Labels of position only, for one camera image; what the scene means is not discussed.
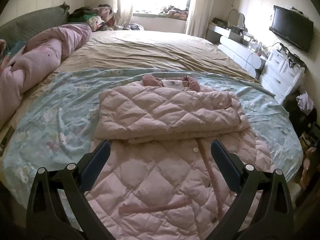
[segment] drawer handle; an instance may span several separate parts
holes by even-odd
[[[273,78],[279,83],[279,84],[281,84],[281,81],[280,80],[278,80],[274,75],[272,75],[273,76]]]

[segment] blue gripper pad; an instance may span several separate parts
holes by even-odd
[[[78,187],[80,191],[85,192],[92,189],[103,166],[110,157],[110,151],[111,146],[107,141],[104,141],[94,150],[93,157],[80,174],[81,184]]]
[[[215,140],[211,144],[211,155],[217,164],[224,180],[226,181],[229,189],[237,194],[242,191],[242,176],[229,153],[219,141]]]

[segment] rolled pink blanket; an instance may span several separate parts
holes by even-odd
[[[69,24],[47,29],[27,42],[0,71],[0,128],[19,107],[23,93],[55,71],[90,36],[88,25]]]

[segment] wall-mounted tv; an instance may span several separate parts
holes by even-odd
[[[274,18],[269,28],[274,34],[305,52],[313,39],[313,22],[294,11],[274,6]]]

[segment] white curtain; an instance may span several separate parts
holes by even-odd
[[[116,12],[116,25],[127,25],[133,14],[134,0],[113,0],[113,9]]]
[[[191,0],[186,34],[205,38],[208,28],[213,0]]]

